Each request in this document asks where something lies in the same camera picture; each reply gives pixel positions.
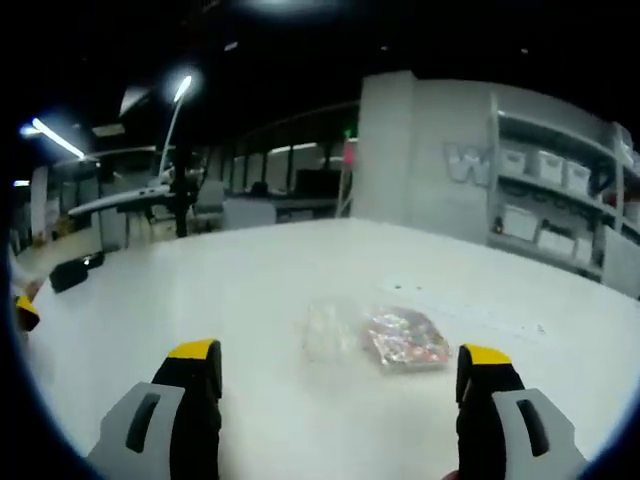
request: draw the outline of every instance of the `white wall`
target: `white wall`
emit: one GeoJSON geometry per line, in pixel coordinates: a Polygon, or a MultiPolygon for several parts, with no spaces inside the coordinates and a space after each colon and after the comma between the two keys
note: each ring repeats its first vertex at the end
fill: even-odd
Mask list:
{"type": "Polygon", "coordinates": [[[484,82],[418,81],[411,72],[366,78],[360,104],[352,215],[485,243],[486,189],[451,180],[448,143],[490,145],[491,93],[499,108],[603,141],[607,125],[532,91],[484,82]]]}
{"type": "Polygon", "coordinates": [[[354,217],[409,223],[414,85],[411,72],[377,75],[363,83],[351,209],[354,217]]]}

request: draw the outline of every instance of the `table surface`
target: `table surface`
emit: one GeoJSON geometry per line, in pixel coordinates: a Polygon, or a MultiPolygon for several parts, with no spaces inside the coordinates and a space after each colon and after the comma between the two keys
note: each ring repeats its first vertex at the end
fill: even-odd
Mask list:
{"type": "Polygon", "coordinates": [[[587,458],[624,418],[640,376],[638,302],[518,256],[353,219],[111,254],[67,292],[45,284],[28,354],[83,455],[105,413],[170,349],[213,336],[222,478],[441,478],[457,465],[455,359],[440,372],[383,375],[355,345],[328,354],[337,331],[357,326],[345,312],[371,304],[419,308],[452,345],[507,353],[574,423],[587,458]],[[310,309],[330,305],[340,321],[313,324],[329,340],[309,335],[310,354],[310,309]]]}

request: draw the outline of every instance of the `ceiling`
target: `ceiling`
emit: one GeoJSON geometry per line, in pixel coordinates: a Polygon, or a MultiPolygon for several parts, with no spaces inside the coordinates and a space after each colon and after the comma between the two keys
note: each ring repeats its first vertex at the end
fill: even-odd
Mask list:
{"type": "Polygon", "coordinates": [[[625,27],[633,18],[613,8],[578,15],[557,2],[408,0],[38,0],[18,8],[16,31],[25,33],[16,35],[10,57],[14,178],[43,157],[65,156],[20,138],[34,116],[85,151],[159,143],[171,113],[168,89],[183,72],[197,77],[176,142],[217,142],[352,101],[363,76],[398,69],[532,88],[617,120],[640,138],[634,42],[625,27]],[[150,93],[119,119],[133,85],[150,93]],[[91,132],[114,122],[125,135],[91,132]]]}

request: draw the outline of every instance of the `snack package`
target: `snack package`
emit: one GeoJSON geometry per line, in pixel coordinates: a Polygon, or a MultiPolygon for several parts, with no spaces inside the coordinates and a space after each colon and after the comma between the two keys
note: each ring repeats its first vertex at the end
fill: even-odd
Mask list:
{"type": "Polygon", "coordinates": [[[365,348],[384,369],[414,371],[445,366],[451,349],[423,313],[400,307],[377,307],[366,315],[365,348]]]}

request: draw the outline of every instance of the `chair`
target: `chair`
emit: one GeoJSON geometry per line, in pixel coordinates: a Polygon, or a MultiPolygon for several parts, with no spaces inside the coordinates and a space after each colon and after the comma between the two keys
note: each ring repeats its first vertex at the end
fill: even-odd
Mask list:
{"type": "Polygon", "coordinates": [[[230,198],[224,202],[224,230],[275,225],[276,209],[268,201],[230,198]]]}
{"type": "Polygon", "coordinates": [[[205,180],[198,192],[198,198],[189,214],[189,222],[207,228],[219,224],[222,220],[224,203],[224,184],[217,180],[205,180]]]}

